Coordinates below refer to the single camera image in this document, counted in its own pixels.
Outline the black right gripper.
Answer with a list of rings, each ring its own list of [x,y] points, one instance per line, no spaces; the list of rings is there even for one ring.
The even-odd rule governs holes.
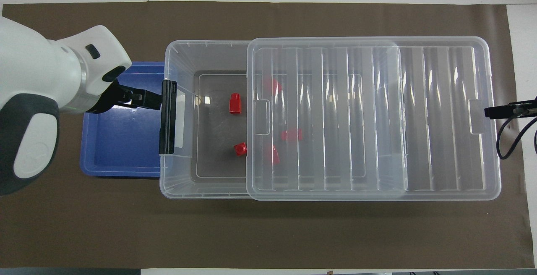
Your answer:
[[[531,100],[510,102],[508,105],[499,105],[485,108],[485,117],[491,120],[516,118],[535,118],[537,116],[537,97]]]

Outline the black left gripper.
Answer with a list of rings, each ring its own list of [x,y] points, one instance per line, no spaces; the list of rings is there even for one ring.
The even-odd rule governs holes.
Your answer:
[[[96,104],[89,109],[89,113],[104,113],[114,106],[131,108],[129,101],[133,108],[161,110],[162,96],[156,93],[145,93],[144,89],[123,86],[118,80],[114,80],[100,95]]]

